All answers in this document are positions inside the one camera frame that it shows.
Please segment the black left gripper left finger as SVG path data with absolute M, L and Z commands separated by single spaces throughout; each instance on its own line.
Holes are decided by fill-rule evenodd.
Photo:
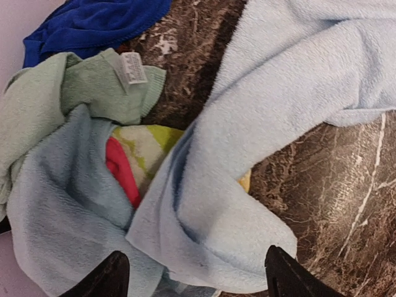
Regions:
M 127 256 L 120 251 L 114 251 L 60 297 L 126 297 L 129 271 Z

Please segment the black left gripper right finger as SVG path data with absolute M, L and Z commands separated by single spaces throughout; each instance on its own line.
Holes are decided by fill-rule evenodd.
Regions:
M 265 258 L 268 292 L 275 297 L 340 297 L 282 248 L 271 245 Z

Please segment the light blue towel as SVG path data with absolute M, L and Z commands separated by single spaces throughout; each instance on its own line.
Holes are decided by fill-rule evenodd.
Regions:
M 248 1 L 204 109 L 161 164 L 126 239 L 192 286 L 267 288 L 292 230 L 239 178 L 320 123 L 395 108 L 394 1 Z

